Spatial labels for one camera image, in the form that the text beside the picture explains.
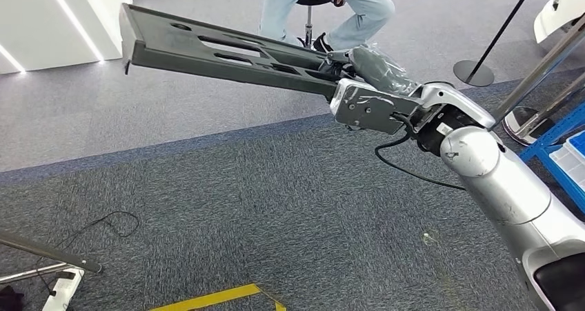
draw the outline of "led light strip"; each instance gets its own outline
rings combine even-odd
[[[75,17],[75,14],[73,14],[73,11],[71,10],[71,8],[69,8],[69,6],[65,2],[65,0],[57,0],[57,3],[59,3],[59,5],[63,9],[63,11],[67,15],[67,17],[69,17],[69,20],[71,21],[73,26],[75,26],[75,28],[77,29],[77,31],[79,32],[81,37],[83,37],[83,39],[86,41],[86,43],[88,44],[88,47],[90,47],[90,49],[92,50],[95,58],[97,58],[98,61],[103,61],[103,56],[101,55],[101,53],[99,52],[99,50],[97,49],[95,44],[93,43],[92,39],[90,38],[90,36],[86,32],[86,30],[83,29],[83,26],[79,23],[79,20],[77,20],[77,18]]]
[[[24,68],[22,67],[22,65],[20,65],[19,62],[16,59],[14,59],[14,57],[8,51],[6,51],[6,49],[4,49],[4,47],[1,44],[0,44],[0,54],[2,54],[4,57],[6,57],[6,59],[12,64],[12,66],[14,66],[14,68],[16,68],[18,71],[20,71],[20,73],[26,72],[24,70]]]

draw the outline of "blue metal shelf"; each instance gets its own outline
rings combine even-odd
[[[561,145],[556,144],[561,137],[582,125],[585,125],[585,102],[581,103],[536,142],[521,152],[520,158],[527,162],[533,157],[537,157],[561,187],[565,189],[577,207],[585,213],[585,192],[549,157],[550,153],[561,148]]]

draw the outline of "jeans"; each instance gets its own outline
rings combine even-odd
[[[264,0],[260,35],[301,46],[286,30],[286,20],[298,0]],[[326,41],[334,50],[354,48],[374,36],[394,15],[391,0],[346,0],[355,14],[327,34]]]

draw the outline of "stool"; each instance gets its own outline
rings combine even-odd
[[[313,25],[311,24],[311,13],[313,6],[327,4],[333,0],[298,0],[297,4],[307,6],[307,24],[305,25],[305,48],[310,48],[313,44]]]

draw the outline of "gray plastic panel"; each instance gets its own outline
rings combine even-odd
[[[339,77],[318,71],[325,54],[252,34],[123,4],[123,57],[130,64],[324,95]]]

